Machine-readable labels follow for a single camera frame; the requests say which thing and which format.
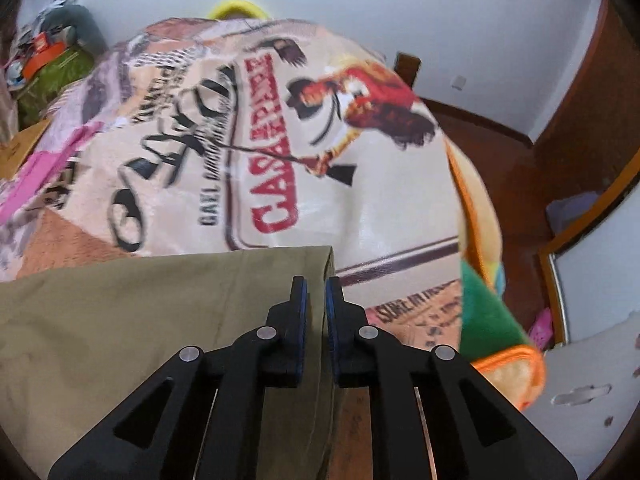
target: electrical outlet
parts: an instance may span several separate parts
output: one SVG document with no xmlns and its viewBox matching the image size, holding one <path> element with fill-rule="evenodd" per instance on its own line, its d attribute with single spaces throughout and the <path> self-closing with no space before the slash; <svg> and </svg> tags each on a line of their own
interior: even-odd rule
<svg viewBox="0 0 640 480">
<path fill-rule="evenodd" d="M 451 82 L 451 86 L 453 86 L 453 88 L 455 88 L 456 90 L 462 90 L 465 87 L 465 84 L 466 77 L 462 77 L 461 75 L 455 76 L 455 78 L 453 78 L 453 81 Z"/>
<path fill-rule="evenodd" d="M 418 70 L 422 61 L 417 56 L 411 54 L 405 54 L 404 52 L 398 52 L 396 56 L 396 64 L 394 65 L 394 72 L 396 72 L 402 81 L 407 83 L 411 88 L 414 87 L 415 78 L 418 77 Z"/>
</svg>

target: khaki fabric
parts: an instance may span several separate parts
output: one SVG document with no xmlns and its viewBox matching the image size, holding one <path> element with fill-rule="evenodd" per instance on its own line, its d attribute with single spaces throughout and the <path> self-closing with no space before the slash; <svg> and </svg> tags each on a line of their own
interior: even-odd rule
<svg viewBox="0 0 640 480">
<path fill-rule="evenodd" d="M 308 281 L 305 370 L 265 395 L 258 477 L 315 479 L 334 413 L 323 348 L 328 247 L 124 258 L 0 286 L 0 426 L 46 478 L 53 463 L 169 357 L 231 344 Z"/>
</svg>

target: wooden floor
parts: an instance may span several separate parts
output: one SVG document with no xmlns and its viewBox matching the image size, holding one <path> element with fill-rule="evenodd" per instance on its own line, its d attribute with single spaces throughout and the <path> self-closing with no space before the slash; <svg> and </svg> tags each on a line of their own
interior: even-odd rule
<svg viewBox="0 0 640 480">
<path fill-rule="evenodd" d="M 457 118 L 443 114 L 436 114 L 436 118 L 478 168 L 494 203 L 504 243 L 504 302 L 528 330 L 547 306 L 536 254 L 552 237 L 545 219 L 546 187 L 533 150 Z"/>
</svg>

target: wooden door frame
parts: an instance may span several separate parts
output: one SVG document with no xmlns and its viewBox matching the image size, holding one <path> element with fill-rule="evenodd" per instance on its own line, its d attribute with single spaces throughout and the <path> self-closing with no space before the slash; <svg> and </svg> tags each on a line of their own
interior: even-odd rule
<svg viewBox="0 0 640 480">
<path fill-rule="evenodd" d="M 613 184 L 598 197 L 593 206 L 569 227 L 538 251 L 540 266 L 554 322 L 554 341 L 567 343 L 566 313 L 556 271 L 556 258 L 567 252 L 605 220 L 634 189 L 640 180 L 640 151 L 620 172 Z"/>
</svg>

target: green fabric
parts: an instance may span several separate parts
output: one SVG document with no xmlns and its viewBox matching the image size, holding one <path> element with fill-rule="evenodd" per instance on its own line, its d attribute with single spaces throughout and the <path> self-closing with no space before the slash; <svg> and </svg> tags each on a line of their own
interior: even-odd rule
<svg viewBox="0 0 640 480">
<path fill-rule="evenodd" d="M 18 121 L 23 130 L 40 120 L 40 113 L 68 84 L 87 76 L 94 59 L 84 50 L 68 48 L 38 70 L 18 94 Z"/>
<path fill-rule="evenodd" d="M 509 309 L 462 261 L 460 354 L 475 361 L 522 344 L 530 344 L 529 337 Z"/>
<path fill-rule="evenodd" d="M 260 480 L 316 480 L 334 428 L 324 280 L 329 247 L 124 258 L 0 285 L 0 426 L 42 479 L 180 348 L 228 346 L 306 277 L 300 387 L 265 393 Z"/>
</svg>

